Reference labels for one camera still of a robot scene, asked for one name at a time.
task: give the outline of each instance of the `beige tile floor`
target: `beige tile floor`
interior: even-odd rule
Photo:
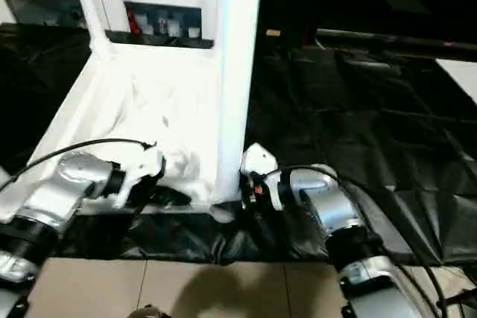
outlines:
[[[433,294],[422,270],[412,272]],[[446,294],[469,287],[459,272],[437,275]],[[146,304],[173,318],[339,318],[344,299],[326,264],[217,267],[56,258],[44,269],[31,304],[28,318],[126,318]]]

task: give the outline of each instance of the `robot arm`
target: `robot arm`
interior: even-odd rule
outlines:
[[[145,158],[125,172],[117,163],[74,151],[63,156],[53,174],[35,184],[25,197],[15,197],[15,191],[0,195],[0,201],[10,204],[0,225],[1,318],[25,315],[35,279],[83,199],[112,197],[113,207],[120,209],[141,178],[160,179],[165,167],[162,154],[152,147],[145,151]]]
[[[305,208],[325,238],[329,259],[348,301],[345,318],[424,318],[423,300],[410,291],[392,264],[382,239],[368,228],[342,189],[336,172],[325,165],[281,171],[275,158],[255,144],[244,154],[248,177],[244,207],[252,210]]]
[[[322,168],[336,177],[331,168]],[[384,253],[381,238],[365,226],[334,179],[311,169],[295,169],[289,174],[289,186],[296,203],[313,214],[324,233],[348,301],[344,317],[427,317],[422,299],[416,299]]]

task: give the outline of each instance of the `wrinkled black plastic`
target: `wrinkled black plastic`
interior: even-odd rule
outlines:
[[[0,47],[9,60],[0,68],[1,85],[25,72],[37,74],[25,77],[25,86],[35,87],[38,78],[51,80],[51,86],[66,86],[58,85],[61,80],[71,85],[86,61],[89,39],[69,31],[50,42],[39,31],[34,36],[2,33]],[[35,51],[41,63],[28,61]],[[259,142],[282,165],[326,163],[366,185],[373,198],[352,185],[349,189],[401,260],[412,260],[404,237],[434,264],[474,263],[476,105],[434,61],[380,56],[313,50],[263,54],[258,49],[246,143]],[[28,106],[35,119],[25,118],[21,132],[18,123],[7,122],[11,127],[3,131],[3,143],[25,137],[32,148],[44,132],[51,116],[40,116],[43,92],[35,91],[37,108]],[[8,93],[9,103],[20,108],[24,92]],[[3,88],[2,97],[7,98]],[[35,116],[45,124],[41,129],[30,125]],[[78,217],[57,254],[217,264],[326,259],[318,230],[301,210],[238,210],[236,215],[229,224],[205,214]]]

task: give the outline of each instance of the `black plastic sheet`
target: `black plastic sheet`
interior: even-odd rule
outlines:
[[[38,31],[0,34],[9,59],[0,69],[2,85],[34,73],[25,84],[49,79],[52,86],[65,87],[64,97],[89,53],[88,36],[70,31],[58,32],[50,42]],[[50,59],[52,44],[57,57]],[[28,61],[35,51],[42,62]],[[3,98],[11,96],[9,104],[21,106],[24,89],[8,86],[1,89]],[[3,143],[33,148],[63,99],[58,92],[46,103],[43,92],[33,90],[32,98],[37,108],[25,106],[30,117],[20,130],[16,121],[7,122]],[[40,115],[46,104],[51,108]],[[43,126],[30,125],[40,120]],[[477,261],[476,126],[476,105],[432,60],[256,51],[247,145],[257,141],[282,165],[326,163],[366,185],[372,197],[349,189],[403,261],[412,261],[405,239],[433,264]],[[228,224],[206,214],[78,217],[57,254],[216,264],[326,260],[319,231],[301,210],[237,209]]]

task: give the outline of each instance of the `black cable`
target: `black cable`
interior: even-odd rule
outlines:
[[[435,318],[440,318],[439,312],[437,312],[436,305],[432,302],[432,300],[429,298],[427,293],[420,286],[419,282],[417,282],[417,280],[412,276],[412,274],[410,274],[409,271],[407,271],[404,268],[404,266],[402,266],[401,263],[399,263],[389,251],[387,251],[385,249],[385,252],[386,252],[386,255],[388,255],[391,262],[393,263],[393,265],[396,266],[402,272],[402,274],[407,278],[407,280],[409,280],[410,283],[412,283],[412,285],[414,286],[414,288],[416,288],[416,290],[417,290],[417,292],[419,292],[420,296],[423,297],[424,302],[426,302],[427,306],[431,310],[432,315]]]
[[[94,139],[92,141],[82,141],[81,143],[73,144],[73,145],[70,145],[68,147],[64,147],[62,149],[59,149],[59,150],[56,150],[56,151],[51,152],[49,154],[46,154],[45,156],[42,156],[41,158],[38,158],[37,160],[34,160],[32,163],[26,165],[25,167],[23,167],[22,169],[17,171],[14,175],[12,175],[6,182],[4,182],[0,186],[0,194],[3,192],[3,190],[6,189],[6,187],[8,187],[10,184],[17,181],[18,178],[20,178],[21,175],[23,175],[24,173],[26,173],[27,171],[29,171],[33,167],[36,167],[38,164],[41,164],[41,163],[46,162],[47,160],[53,158],[54,156],[59,156],[60,154],[69,152],[71,150],[75,150],[75,149],[82,148],[82,147],[88,147],[88,146],[94,145],[94,144],[118,143],[118,142],[119,143],[138,144],[142,148],[144,148],[144,150],[146,150],[150,147],[153,147],[153,145],[145,143],[143,141],[137,141],[137,140],[134,140],[134,139],[123,139],[123,138],[104,138],[104,139]]]
[[[343,182],[349,182],[349,183],[353,184],[354,186],[356,186],[357,188],[360,188],[364,193],[369,195],[371,198],[373,197],[372,193],[370,192],[370,189],[368,187],[366,187],[365,185],[361,184],[360,182],[357,182],[356,180],[354,180],[352,178],[349,178],[349,177],[346,177],[346,176],[343,176],[343,175],[334,175],[334,174],[328,172],[326,169],[322,169],[320,167],[315,167],[315,166],[311,166],[311,165],[288,165],[288,166],[285,166],[283,168],[277,168],[273,171],[270,171],[266,174],[261,175],[260,177],[262,178],[262,180],[265,180],[270,175],[279,173],[280,171],[290,171],[290,170],[294,170],[294,169],[309,169],[311,171],[316,171],[320,174],[327,175],[331,179],[335,180],[341,186],[341,188],[346,191],[346,193],[350,196],[350,199],[354,199],[354,196],[350,193],[350,191],[346,188],[346,186],[343,185]],[[354,201],[354,204],[356,205],[356,207],[358,208],[358,210],[361,212],[361,217],[363,218],[364,223],[366,224],[366,226],[369,229],[372,229],[372,226],[370,225],[370,221],[367,218],[367,216],[364,214],[364,210],[361,207],[361,204],[358,202],[358,200],[353,200],[353,201]],[[440,307],[441,310],[442,310],[442,318],[448,318],[447,304],[446,304],[446,300],[445,300],[446,297],[443,294],[442,287],[440,286],[439,281],[437,280],[434,272],[432,272],[431,267],[423,259],[422,255],[419,253],[419,250],[416,249],[416,246],[411,244],[409,240],[406,240],[404,235],[402,235],[402,238],[405,240],[405,242],[407,243],[407,245],[411,249],[412,253],[416,257],[417,263],[420,264],[423,267],[423,269],[426,271],[427,276],[429,277],[429,279],[432,282],[432,285],[434,286],[434,289],[436,291],[438,300],[443,303]],[[390,257],[390,260],[392,260],[394,262],[397,262],[397,260],[394,259],[392,257],[392,255],[390,255],[389,257]],[[409,281],[416,287],[417,291],[421,294],[424,301],[426,301],[426,303],[428,303],[428,304],[430,303],[432,305],[432,308],[431,308],[432,313],[435,315],[436,318],[439,318],[439,315],[437,314],[437,309],[435,308],[435,305],[432,304],[430,298],[425,294],[424,290],[421,288],[421,286],[419,286],[417,281],[414,278],[410,279]]]

